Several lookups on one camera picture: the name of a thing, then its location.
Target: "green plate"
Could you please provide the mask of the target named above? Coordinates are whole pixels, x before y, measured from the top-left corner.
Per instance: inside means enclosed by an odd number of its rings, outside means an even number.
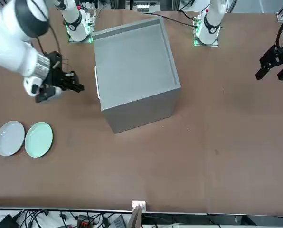
[[[53,131],[45,122],[34,124],[28,131],[24,146],[29,156],[39,158],[50,149],[53,141]]]

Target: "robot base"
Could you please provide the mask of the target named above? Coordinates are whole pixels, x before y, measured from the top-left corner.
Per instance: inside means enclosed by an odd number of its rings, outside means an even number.
[[[194,46],[209,46],[209,47],[218,47],[218,39],[214,41],[214,43],[207,45],[203,44],[199,38],[197,37],[197,33],[199,32],[199,28],[202,26],[202,18],[198,15],[196,18],[193,20],[193,25],[196,25],[198,28],[193,28],[193,45]]]
[[[90,31],[90,34],[82,41],[76,42],[74,41],[69,33],[68,33],[68,42],[69,43],[92,43],[93,42],[93,37],[92,37],[92,33],[94,32],[95,29],[95,20],[96,20],[96,9],[94,9],[93,15],[91,15],[89,12],[86,13],[86,26],[87,26],[87,30]]]

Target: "white plate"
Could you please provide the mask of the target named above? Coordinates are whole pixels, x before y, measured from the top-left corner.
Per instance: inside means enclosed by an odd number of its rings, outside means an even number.
[[[52,141],[53,131],[50,125],[38,122],[29,129],[24,145],[29,156],[40,158],[48,152]]]
[[[24,128],[18,121],[9,121],[0,128],[0,155],[11,156],[16,153],[24,141]]]

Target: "cable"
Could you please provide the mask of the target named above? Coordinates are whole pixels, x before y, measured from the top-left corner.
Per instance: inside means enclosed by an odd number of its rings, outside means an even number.
[[[41,10],[41,8],[39,7],[39,5],[37,5],[34,0],[31,0],[31,1],[32,1],[32,2],[34,3],[34,5],[38,8],[38,10],[41,12],[41,14],[42,14],[42,15],[44,16],[44,18],[47,20],[47,22],[49,22],[49,19],[46,17],[46,15],[44,14],[44,12]],[[55,33],[54,29],[52,28],[50,22],[49,22],[49,26],[50,26],[50,29],[51,29],[51,31],[52,31],[52,33],[53,33],[55,42],[56,42],[56,44],[57,44],[58,52],[59,52],[59,54],[61,55],[61,50],[60,50],[59,41],[58,41],[58,39],[57,39],[56,33]]]
[[[283,48],[280,47],[280,36],[281,36],[282,30],[283,30],[283,23],[281,24],[278,30],[278,34],[276,35],[275,45],[277,49],[283,53]]]
[[[170,221],[165,219],[165,218],[161,218],[161,217],[156,217],[156,216],[151,216],[151,215],[144,215],[144,217],[148,217],[148,218],[154,218],[154,219],[161,219],[167,223],[169,223]]]
[[[0,4],[1,4],[2,6],[4,6],[1,1],[0,1]]]
[[[87,212],[86,215],[88,216],[88,220],[89,220],[89,223],[90,223],[89,212]]]
[[[67,228],[67,225],[66,225],[66,223],[65,223],[65,221],[64,221],[64,217],[63,217],[63,214],[60,212],[60,215],[59,215],[60,217],[61,217],[61,219],[62,219],[62,222],[64,223],[64,225],[65,225],[65,228]]]
[[[25,218],[24,218],[24,220],[22,221],[22,223],[21,223],[21,225],[20,225],[19,228],[21,228],[23,224],[25,224],[25,227],[26,227],[26,228],[28,227],[28,226],[27,226],[27,219],[30,217],[30,215],[27,216],[28,212],[29,212],[29,211],[26,211]],[[43,211],[41,210],[41,211],[37,212],[37,214],[35,214],[35,215],[37,216],[37,215],[39,215],[39,214],[42,213],[42,212],[43,212]]]
[[[38,220],[37,220],[37,215],[39,215],[39,214],[36,215],[36,213],[37,213],[37,212],[32,212],[32,213],[31,213],[31,212],[29,211],[29,214],[30,214],[31,217],[33,218],[33,219],[31,219],[31,221],[30,221],[31,227],[33,226],[33,222],[35,221],[35,222],[37,223],[38,227],[41,228],[41,226],[39,225]]]
[[[24,212],[24,210],[21,210],[20,212],[18,212],[17,215],[15,215],[15,216],[13,217],[13,219],[14,219],[15,221],[17,221],[17,220],[20,218],[20,216],[23,214],[23,212]]]
[[[75,220],[78,220],[78,217],[74,216],[73,213],[70,211],[70,214],[73,216],[73,218],[75,218]]]
[[[107,221],[109,221],[108,219],[109,219],[109,217],[111,217],[112,215],[114,215],[114,213],[112,213],[111,215],[109,215],[108,217],[104,217],[103,215],[103,220],[102,220],[102,222],[101,222],[101,224],[97,227],[97,228],[100,228],[101,226],[103,227],[103,224],[104,224],[104,219],[107,219]]]
[[[208,221],[209,221],[210,224],[218,225],[218,227],[221,228],[221,225],[220,225],[220,224],[215,223],[215,222],[212,221],[211,219],[208,218]]]
[[[163,17],[163,18],[166,18],[166,19],[172,20],[172,21],[177,22],[177,23],[182,24],[182,25],[187,25],[187,26],[190,26],[190,27],[193,27],[193,28],[196,28],[196,29],[198,28],[196,25],[190,25],[190,24],[187,24],[187,23],[181,22],[181,21],[179,21],[179,20],[175,20],[175,19],[172,19],[172,18],[168,18],[168,17],[163,16],[163,15],[160,15],[160,14],[151,13],[151,15],[161,16],[161,17]]]
[[[210,3],[202,10],[202,12],[210,5]]]
[[[38,45],[39,45],[39,47],[40,47],[41,52],[42,52],[43,54],[45,54],[44,51],[43,51],[43,48],[42,48],[42,45],[41,45],[41,42],[40,42],[39,37],[36,37],[36,39],[37,39],[37,42],[38,42]]]
[[[185,8],[186,6],[188,6],[189,5],[189,3],[191,3],[191,2],[194,2],[195,0],[190,0],[189,2],[187,2],[187,4],[186,5],[184,5],[182,8],[180,8],[179,9],[179,11],[181,11],[183,8]]]
[[[184,15],[185,15],[185,17],[186,18],[188,18],[188,19],[190,19],[190,20],[193,20],[194,19],[194,17],[189,17],[184,11],[182,11],[182,10],[179,10],[179,12],[182,12]]]

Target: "floor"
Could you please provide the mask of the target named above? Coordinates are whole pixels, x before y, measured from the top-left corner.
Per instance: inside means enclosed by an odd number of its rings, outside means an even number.
[[[17,210],[0,210],[0,222],[2,219],[10,214],[11,216],[15,216],[18,214]],[[65,224],[71,225],[75,227],[77,225],[77,221],[73,216],[85,215],[87,213],[83,212],[62,212],[63,215],[66,216]],[[98,213],[88,213],[89,217],[96,216]],[[108,218],[109,223],[111,224],[115,219],[118,218],[120,214],[110,214],[105,213],[103,216]],[[131,214],[122,214],[124,222],[128,224]],[[260,227],[283,227],[283,218],[281,217],[273,217],[273,216],[248,216],[250,220]],[[25,213],[19,217],[17,223],[21,228],[25,227],[24,224]],[[46,216],[45,214],[40,214],[37,216],[38,223],[43,228],[59,228],[64,227],[64,223],[60,217],[59,211],[50,211]],[[242,226],[242,224],[247,225],[242,222],[243,216],[241,215],[193,215],[193,214],[146,214],[143,215],[142,224],[143,228],[153,228],[157,225],[158,228],[205,228],[204,225],[219,225],[219,228],[245,228],[246,226]],[[99,217],[99,219],[95,219],[95,223],[97,225],[93,225],[92,228],[100,228],[101,222],[103,221],[103,217]],[[34,222],[33,228],[39,228],[38,225]]]

